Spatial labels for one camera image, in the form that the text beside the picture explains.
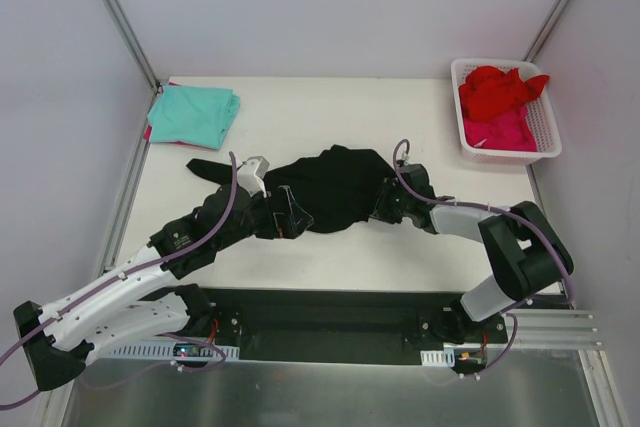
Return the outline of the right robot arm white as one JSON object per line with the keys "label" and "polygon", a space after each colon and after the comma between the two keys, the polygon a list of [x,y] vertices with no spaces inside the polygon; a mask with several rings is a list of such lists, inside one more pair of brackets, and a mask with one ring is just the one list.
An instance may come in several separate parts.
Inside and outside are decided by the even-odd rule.
{"label": "right robot arm white", "polygon": [[540,208],[523,201],[510,208],[434,196],[426,169],[401,164],[383,181],[372,217],[390,224],[408,218],[433,235],[453,235],[484,246],[491,275],[461,296],[450,316],[452,334],[473,341],[486,319],[525,301],[574,271],[566,247]]}

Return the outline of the black t-shirt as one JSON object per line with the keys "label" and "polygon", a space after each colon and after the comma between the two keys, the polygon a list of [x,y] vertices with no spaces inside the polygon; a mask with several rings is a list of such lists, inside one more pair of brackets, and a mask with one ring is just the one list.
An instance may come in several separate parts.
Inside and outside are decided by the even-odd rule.
{"label": "black t-shirt", "polygon": [[290,187],[298,204],[314,218],[305,232],[343,231],[372,217],[381,185],[393,174],[376,151],[340,145],[273,170],[262,157],[251,157],[236,167],[193,159],[187,168],[218,185],[215,193],[181,220],[181,231],[193,241],[209,233],[215,240],[231,211],[237,187],[264,197],[277,193],[279,187]]}

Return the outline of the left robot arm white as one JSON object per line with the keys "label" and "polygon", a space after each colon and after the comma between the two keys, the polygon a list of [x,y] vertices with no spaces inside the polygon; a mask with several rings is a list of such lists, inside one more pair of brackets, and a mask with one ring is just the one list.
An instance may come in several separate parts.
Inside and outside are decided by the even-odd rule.
{"label": "left robot arm white", "polygon": [[182,279],[246,238],[295,239],[312,223],[287,186],[250,194],[224,185],[94,282],[43,306],[19,305],[14,319],[38,390],[65,385],[136,339],[204,334],[211,324],[211,303],[198,285],[184,285]]}

